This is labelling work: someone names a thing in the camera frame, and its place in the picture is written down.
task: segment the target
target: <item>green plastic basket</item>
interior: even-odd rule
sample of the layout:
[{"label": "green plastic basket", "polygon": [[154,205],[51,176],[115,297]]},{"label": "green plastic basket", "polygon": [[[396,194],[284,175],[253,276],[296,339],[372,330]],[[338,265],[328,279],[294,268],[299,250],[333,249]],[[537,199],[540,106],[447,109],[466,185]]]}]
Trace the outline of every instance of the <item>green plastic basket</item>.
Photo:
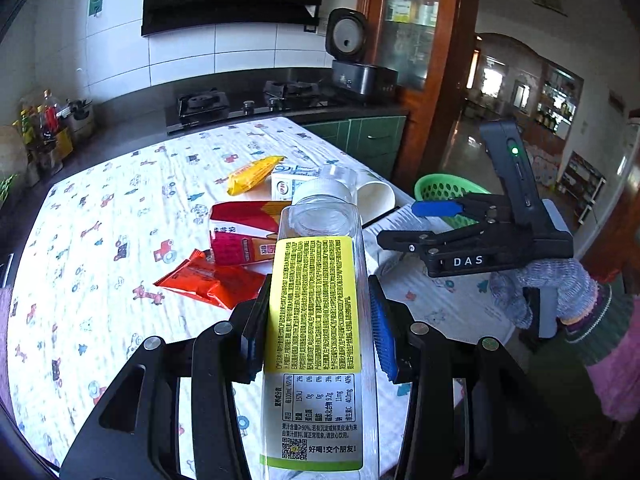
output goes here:
[{"label": "green plastic basket", "polygon": [[[465,193],[489,193],[485,188],[474,184],[466,178],[446,173],[432,173],[425,175],[415,183],[414,194],[416,200],[448,200],[463,196]],[[462,215],[443,216],[442,219],[454,229],[475,224]]]}]

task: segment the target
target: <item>open rice cooker lid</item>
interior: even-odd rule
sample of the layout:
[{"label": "open rice cooker lid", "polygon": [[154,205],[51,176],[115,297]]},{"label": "open rice cooker lid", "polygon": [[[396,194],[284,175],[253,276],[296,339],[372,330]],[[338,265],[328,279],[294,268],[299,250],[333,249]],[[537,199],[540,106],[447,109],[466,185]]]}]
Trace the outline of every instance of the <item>open rice cooker lid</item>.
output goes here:
[{"label": "open rice cooker lid", "polygon": [[324,46],[338,61],[361,62],[367,39],[367,19],[353,9],[334,9],[329,14]]}]

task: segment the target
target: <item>bottle cap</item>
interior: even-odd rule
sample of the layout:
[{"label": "bottle cap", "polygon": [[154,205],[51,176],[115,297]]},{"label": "bottle cap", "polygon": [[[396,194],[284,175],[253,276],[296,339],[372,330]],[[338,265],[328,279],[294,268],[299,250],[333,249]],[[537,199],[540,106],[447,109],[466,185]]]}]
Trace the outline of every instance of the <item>bottle cap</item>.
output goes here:
[{"label": "bottle cap", "polygon": [[349,189],[332,178],[314,178],[300,184],[293,194],[292,205],[296,205],[304,198],[314,195],[328,195],[338,198],[344,202],[351,203],[351,192]]}]

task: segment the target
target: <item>gray knitted glove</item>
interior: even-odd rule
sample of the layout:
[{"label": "gray knitted glove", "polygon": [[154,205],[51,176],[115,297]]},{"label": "gray knitted glove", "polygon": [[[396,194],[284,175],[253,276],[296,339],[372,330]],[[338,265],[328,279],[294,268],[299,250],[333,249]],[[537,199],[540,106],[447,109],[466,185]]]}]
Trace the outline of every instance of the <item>gray knitted glove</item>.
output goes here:
[{"label": "gray knitted glove", "polygon": [[531,325],[532,313],[522,288],[551,286],[558,289],[558,317],[569,321],[583,316],[593,307],[598,284],[577,260],[538,260],[523,269],[492,272],[489,286],[494,301],[519,328]]}]

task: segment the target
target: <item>green stripe on label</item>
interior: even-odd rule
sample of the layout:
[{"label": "green stripe on label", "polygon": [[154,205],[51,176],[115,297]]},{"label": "green stripe on label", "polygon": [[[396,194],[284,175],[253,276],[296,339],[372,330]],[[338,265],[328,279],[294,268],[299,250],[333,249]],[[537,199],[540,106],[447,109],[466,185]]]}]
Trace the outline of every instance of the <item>green stripe on label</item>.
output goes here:
[{"label": "green stripe on label", "polygon": [[347,460],[344,462],[308,462],[306,460],[291,460],[289,458],[274,458],[260,455],[260,463],[290,469],[293,471],[357,471],[362,469],[362,462]]}]

